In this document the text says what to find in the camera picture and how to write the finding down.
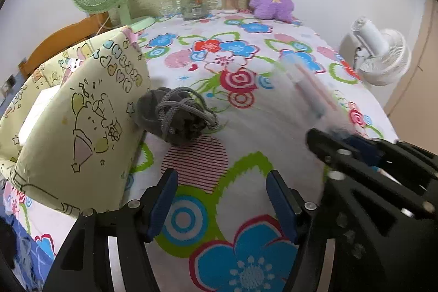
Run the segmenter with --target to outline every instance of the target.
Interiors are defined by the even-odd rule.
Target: red heart
[[[189,68],[189,72],[192,72],[192,71],[197,70],[197,69],[198,69],[198,65],[194,63],[194,64]]]

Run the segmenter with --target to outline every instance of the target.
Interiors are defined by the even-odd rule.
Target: bed
[[[73,49],[89,46],[93,52],[108,36]],[[280,292],[296,247],[275,219],[264,179],[276,169],[306,201],[318,202],[326,167],[306,149],[302,128],[287,120],[292,113],[281,106],[282,94],[271,78],[279,59],[299,57],[357,133],[394,141],[390,121],[342,56],[299,19],[261,21],[246,11],[189,22],[161,17],[137,36],[139,63],[148,67],[152,88],[193,88],[221,124],[180,147],[146,133],[131,170],[123,173],[121,204],[138,199],[168,167],[179,172],[163,230],[147,245],[161,290]],[[128,104],[126,111],[133,110]],[[10,183],[4,202],[53,259],[74,218],[33,201]],[[114,244],[110,250],[117,255]],[[117,258],[112,268],[115,290],[123,291]]]

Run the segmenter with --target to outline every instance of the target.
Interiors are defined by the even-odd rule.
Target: white fan
[[[385,86],[396,82],[408,71],[411,53],[400,32],[392,29],[379,31],[365,17],[356,20],[351,30],[367,52],[367,55],[360,56],[356,51],[353,64],[366,82]]]

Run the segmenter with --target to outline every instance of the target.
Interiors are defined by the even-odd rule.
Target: metal screw
[[[304,203],[304,208],[307,210],[315,210],[317,208],[317,205],[313,202],[306,202]]]
[[[90,217],[91,215],[93,215],[93,213],[94,213],[93,208],[87,208],[87,209],[84,209],[84,210],[82,211],[82,215],[83,215],[84,217]]]
[[[350,150],[339,149],[339,150],[337,150],[337,153],[340,154],[340,155],[348,155],[348,156],[351,156],[351,151],[350,151]]]
[[[134,208],[138,208],[140,206],[140,201],[139,200],[130,200],[128,202],[128,207],[134,209]]]
[[[429,213],[435,212],[434,205],[426,200],[423,202],[423,208],[426,212],[429,212]]]
[[[337,180],[337,181],[341,181],[345,178],[345,175],[339,171],[330,171],[327,174],[327,176],[330,177],[332,180]]]

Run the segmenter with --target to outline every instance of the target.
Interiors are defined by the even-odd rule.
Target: cartoon patterned fabric
[[[181,147],[146,134],[128,175],[122,204],[155,185],[167,167],[179,172],[163,230],[146,245],[161,290],[281,292],[296,246],[275,219],[266,175],[279,170],[305,200],[317,202],[323,166],[306,149],[302,132],[284,119],[291,113],[270,106],[281,100],[271,81],[278,60],[300,57],[360,134],[395,140],[389,120],[343,58],[297,19],[257,21],[247,13],[191,22],[160,18],[139,33],[139,45],[152,88],[190,86],[222,125]],[[67,232],[45,221],[49,208],[34,201],[25,212],[15,192],[9,202],[21,224],[29,220],[32,237],[52,237],[56,253]]]
[[[69,59],[59,92],[7,177],[32,199],[72,216],[87,207],[118,208],[142,135],[130,108],[150,88],[147,66],[120,29],[93,53],[83,49]]]

